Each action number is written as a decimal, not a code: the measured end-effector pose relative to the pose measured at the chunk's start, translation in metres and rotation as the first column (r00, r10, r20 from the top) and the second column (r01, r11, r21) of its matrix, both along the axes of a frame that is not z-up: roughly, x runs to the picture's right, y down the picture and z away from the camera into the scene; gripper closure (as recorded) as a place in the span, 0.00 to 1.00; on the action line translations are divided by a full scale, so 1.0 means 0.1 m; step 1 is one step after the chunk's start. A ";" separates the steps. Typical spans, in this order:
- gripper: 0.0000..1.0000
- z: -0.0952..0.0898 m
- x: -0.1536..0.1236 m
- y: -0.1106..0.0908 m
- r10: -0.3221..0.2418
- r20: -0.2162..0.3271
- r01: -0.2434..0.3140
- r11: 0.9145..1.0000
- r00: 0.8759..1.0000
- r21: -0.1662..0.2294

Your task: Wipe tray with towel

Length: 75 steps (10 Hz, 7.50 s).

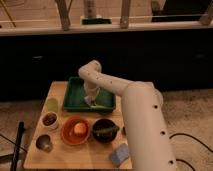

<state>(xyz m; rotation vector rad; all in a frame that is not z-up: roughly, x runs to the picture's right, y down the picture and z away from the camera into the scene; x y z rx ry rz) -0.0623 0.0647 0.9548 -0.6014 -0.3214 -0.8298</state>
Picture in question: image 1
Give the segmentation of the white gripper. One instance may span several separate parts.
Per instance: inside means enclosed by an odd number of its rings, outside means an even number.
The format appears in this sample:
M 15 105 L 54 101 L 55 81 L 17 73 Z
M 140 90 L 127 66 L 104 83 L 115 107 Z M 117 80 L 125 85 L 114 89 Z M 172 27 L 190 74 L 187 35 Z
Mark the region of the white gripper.
M 87 96 L 91 97 L 92 99 L 95 99 L 99 94 L 100 87 L 91 82 L 85 81 L 84 89 Z

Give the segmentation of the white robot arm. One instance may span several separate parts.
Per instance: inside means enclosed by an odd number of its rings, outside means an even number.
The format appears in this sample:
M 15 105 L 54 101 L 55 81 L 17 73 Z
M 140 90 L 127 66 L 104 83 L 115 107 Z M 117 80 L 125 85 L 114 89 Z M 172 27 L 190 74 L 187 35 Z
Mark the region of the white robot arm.
M 162 114 L 163 97 L 152 82 L 130 81 L 101 72 L 93 60 L 78 70 L 89 97 L 100 87 L 121 97 L 121 111 L 133 171 L 177 171 Z

